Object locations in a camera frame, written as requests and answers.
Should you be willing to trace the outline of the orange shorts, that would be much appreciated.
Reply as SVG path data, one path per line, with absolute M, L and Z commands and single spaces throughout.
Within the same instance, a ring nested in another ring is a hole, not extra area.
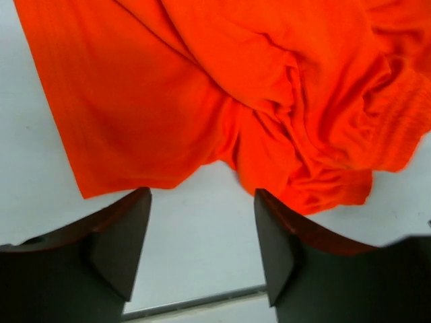
M 16 1 L 83 197 L 221 160 L 309 215 L 430 132 L 429 1 Z

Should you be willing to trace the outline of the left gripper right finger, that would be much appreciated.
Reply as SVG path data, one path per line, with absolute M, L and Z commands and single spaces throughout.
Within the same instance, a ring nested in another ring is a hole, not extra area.
M 255 221 L 279 322 L 429 322 L 430 238 L 383 247 L 339 235 L 264 189 Z

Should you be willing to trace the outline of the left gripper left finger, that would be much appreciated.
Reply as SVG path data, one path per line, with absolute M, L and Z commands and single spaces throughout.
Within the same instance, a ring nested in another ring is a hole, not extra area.
M 152 195 L 137 189 L 87 217 L 1 247 L 2 322 L 120 322 Z

